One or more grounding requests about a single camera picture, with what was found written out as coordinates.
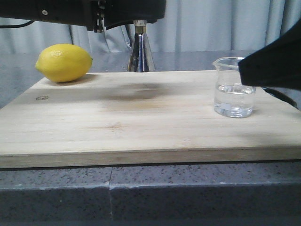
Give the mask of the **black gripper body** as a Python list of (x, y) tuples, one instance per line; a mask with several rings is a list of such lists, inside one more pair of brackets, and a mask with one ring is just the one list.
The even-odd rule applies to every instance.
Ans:
[(102, 32), (136, 20), (155, 23), (164, 18), (164, 0), (2, 0), (0, 16), (84, 26)]

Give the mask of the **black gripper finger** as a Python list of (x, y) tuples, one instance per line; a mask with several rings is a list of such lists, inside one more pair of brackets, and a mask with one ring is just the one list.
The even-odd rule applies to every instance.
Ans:
[(301, 89), (301, 22), (238, 63), (247, 86)]

